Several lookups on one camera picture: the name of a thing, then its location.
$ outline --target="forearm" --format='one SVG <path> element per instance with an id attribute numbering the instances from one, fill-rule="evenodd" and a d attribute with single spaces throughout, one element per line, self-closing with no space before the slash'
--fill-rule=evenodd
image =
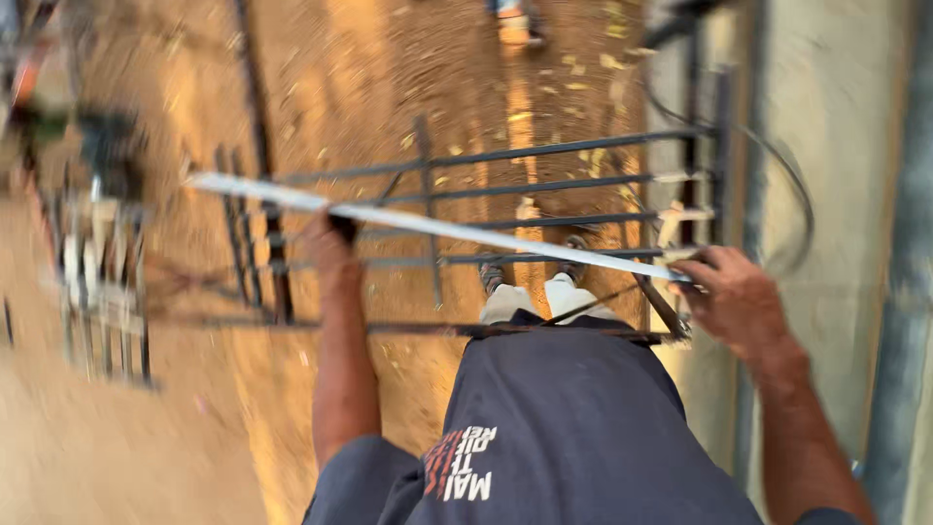
<path id="1" fill-rule="evenodd" d="M 323 326 L 313 397 L 314 452 L 319 469 L 341 447 L 381 433 L 379 388 L 366 340 L 358 262 L 320 276 Z"/>
<path id="2" fill-rule="evenodd" d="M 790 525 L 808 510 L 838 508 L 874 523 L 810 380 L 806 352 L 790 337 L 748 362 L 763 411 L 764 487 L 774 523 Z"/>

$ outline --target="left hand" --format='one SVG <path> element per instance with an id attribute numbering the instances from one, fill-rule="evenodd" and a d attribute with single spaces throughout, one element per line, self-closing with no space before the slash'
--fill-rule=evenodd
<path id="1" fill-rule="evenodd" d="M 334 228 L 326 208 L 314 214 L 311 224 L 301 234 L 301 245 L 302 251 L 317 265 L 321 278 L 338 277 L 360 268 L 353 246 Z"/>

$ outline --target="white metal rod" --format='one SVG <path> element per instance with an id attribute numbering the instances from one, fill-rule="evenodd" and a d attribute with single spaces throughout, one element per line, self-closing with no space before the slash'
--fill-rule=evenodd
<path id="1" fill-rule="evenodd" d="M 216 172 L 201 172 L 190 178 L 186 184 L 199 190 L 253 197 L 265 202 L 275 203 L 282 207 L 309 211 L 314 211 L 322 206 L 331 204 L 328 199 L 312 193 L 299 192 L 278 184 L 249 180 L 242 177 L 232 177 Z M 443 220 L 429 219 L 422 215 L 414 215 L 401 211 L 371 206 L 334 204 L 330 207 L 329 213 L 348 219 L 377 222 L 379 224 L 395 226 L 415 232 L 453 237 L 517 251 L 527 251 L 538 255 L 547 255 L 558 259 L 575 261 L 577 263 L 603 266 L 604 268 L 612 268 L 623 272 L 633 272 L 675 281 L 689 281 L 688 277 L 672 272 L 663 266 L 617 259 L 615 257 L 609 257 L 608 255 L 600 255 L 582 249 L 573 249 L 550 243 L 528 241 L 513 237 L 512 235 L 470 228 L 468 226 L 461 226 Z"/>

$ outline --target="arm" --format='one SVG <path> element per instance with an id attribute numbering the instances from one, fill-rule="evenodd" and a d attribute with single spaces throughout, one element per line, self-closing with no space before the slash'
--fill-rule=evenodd
<path id="1" fill-rule="evenodd" d="M 810 360 L 787 327 L 777 287 L 741 251 L 709 248 L 671 265 L 703 291 L 682 292 L 694 318 L 747 366 L 763 410 L 764 488 L 774 523 L 836 508 L 865 525 L 874 517 L 852 478 L 810 381 Z"/>
<path id="2" fill-rule="evenodd" d="M 305 240 L 317 263 L 323 317 L 312 406 L 314 454 L 323 471 L 350 441 L 381 434 L 382 420 L 366 341 L 362 265 L 326 211 L 314 217 Z"/>

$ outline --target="concrete wall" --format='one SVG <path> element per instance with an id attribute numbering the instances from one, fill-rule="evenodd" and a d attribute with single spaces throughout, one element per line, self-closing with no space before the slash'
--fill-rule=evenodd
<path id="1" fill-rule="evenodd" d="M 759 32 L 766 50 L 758 100 L 764 134 L 800 167 L 816 216 L 812 250 L 797 272 L 789 274 L 787 262 L 800 248 L 803 214 L 787 177 L 771 159 L 759 173 L 738 175 L 762 184 L 762 207 L 750 215 L 756 218 L 760 211 L 757 255 L 778 279 L 793 330 L 813 356 L 815 384 L 842 446 L 860 461 L 890 246 L 910 2 L 760 3 L 767 17 L 766 31 Z M 659 10 L 652 9 L 655 20 Z M 720 14 L 720 21 L 707 24 L 710 57 L 741 58 L 729 53 L 732 37 L 724 35 L 730 31 L 729 16 Z M 681 89 L 678 62 L 677 49 L 654 59 L 654 85 L 674 107 Z M 649 127 L 662 126 L 657 115 L 649 115 Z M 675 147 L 654 148 L 649 167 L 669 169 L 678 158 Z M 655 192 L 652 205 L 669 198 Z M 730 466 L 722 448 L 734 443 L 731 361 L 698 337 L 676 365 L 687 371 L 678 386 L 688 393 L 691 428 L 720 465 Z M 706 377 L 692 376 L 692 370 Z M 759 419 L 757 411 L 751 416 L 738 425 Z M 748 479 L 747 488 L 763 509 L 757 430 L 751 445 L 748 470 L 742 464 L 732 470 L 740 482 Z"/>

